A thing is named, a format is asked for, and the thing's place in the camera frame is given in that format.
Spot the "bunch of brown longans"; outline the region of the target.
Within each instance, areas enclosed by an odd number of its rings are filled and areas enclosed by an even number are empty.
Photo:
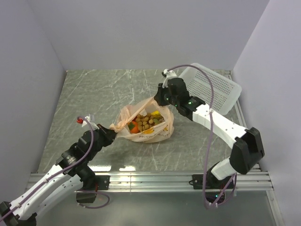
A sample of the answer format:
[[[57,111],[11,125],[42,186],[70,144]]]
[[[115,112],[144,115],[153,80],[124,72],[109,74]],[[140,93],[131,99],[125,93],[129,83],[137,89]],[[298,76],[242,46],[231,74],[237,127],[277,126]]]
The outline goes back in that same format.
[[[138,124],[138,131],[143,132],[155,126],[154,116],[147,113],[145,116],[138,114],[134,120]]]

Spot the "peach plastic bag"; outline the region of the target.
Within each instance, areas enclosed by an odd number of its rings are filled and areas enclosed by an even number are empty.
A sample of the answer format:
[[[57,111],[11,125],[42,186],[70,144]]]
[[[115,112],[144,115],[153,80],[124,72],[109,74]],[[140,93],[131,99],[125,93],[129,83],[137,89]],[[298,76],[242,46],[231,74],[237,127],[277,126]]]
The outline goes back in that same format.
[[[158,125],[139,132],[131,133],[128,123],[135,120],[137,115],[146,116],[158,111],[163,117],[163,121]],[[159,106],[153,97],[145,99],[135,105],[126,105],[120,110],[115,124],[110,125],[110,129],[117,133],[117,137],[122,137],[133,142],[155,143],[171,137],[174,131],[174,115],[167,106]]]

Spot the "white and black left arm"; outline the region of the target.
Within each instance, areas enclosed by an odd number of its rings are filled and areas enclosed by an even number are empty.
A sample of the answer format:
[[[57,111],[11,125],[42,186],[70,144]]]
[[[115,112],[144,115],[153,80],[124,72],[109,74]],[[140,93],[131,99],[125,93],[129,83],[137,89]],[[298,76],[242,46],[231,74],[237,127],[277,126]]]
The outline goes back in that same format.
[[[11,202],[0,204],[0,219],[7,226],[34,226],[36,217],[63,195],[76,190],[96,192],[101,180],[88,163],[113,143],[116,132],[97,124],[62,153],[34,186]]]

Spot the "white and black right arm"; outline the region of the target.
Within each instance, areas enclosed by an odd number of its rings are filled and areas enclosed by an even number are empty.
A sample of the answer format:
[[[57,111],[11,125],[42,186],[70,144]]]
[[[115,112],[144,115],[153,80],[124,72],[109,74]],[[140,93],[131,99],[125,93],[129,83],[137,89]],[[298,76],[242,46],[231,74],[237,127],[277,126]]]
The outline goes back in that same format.
[[[247,129],[210,110],[204,100],[191,96],[181,78],[160,83],[154,97],[159,106],[173,105],[179,114],[221,138],[231,148],[230,156],[206,171],[207,188],[220,188],[234,174],[247,174],[265,155],[258,129]]]

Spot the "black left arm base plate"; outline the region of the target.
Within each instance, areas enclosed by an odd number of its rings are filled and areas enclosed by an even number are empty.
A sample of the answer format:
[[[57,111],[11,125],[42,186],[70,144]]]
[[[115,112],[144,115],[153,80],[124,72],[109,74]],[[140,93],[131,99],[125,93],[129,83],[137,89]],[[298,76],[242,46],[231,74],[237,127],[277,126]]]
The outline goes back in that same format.
[[[110,183],[109,175],[96,175],[84,180],[82,190],[87,191],[104,191],[108,190]]]

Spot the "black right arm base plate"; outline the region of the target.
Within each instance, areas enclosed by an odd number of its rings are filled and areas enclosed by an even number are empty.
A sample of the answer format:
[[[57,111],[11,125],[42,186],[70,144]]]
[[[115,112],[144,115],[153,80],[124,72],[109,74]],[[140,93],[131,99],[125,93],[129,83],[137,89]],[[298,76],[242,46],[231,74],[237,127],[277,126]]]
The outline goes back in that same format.
[[[206,189],[220,189],[222,190],[231,176],[226,177],[223,180],[218,180],[214,176],[206,176]],[[189,184],[193,186],[194,190],[202,189],[203,187],[203,174],[193,174],[192,179],[189,181]]]

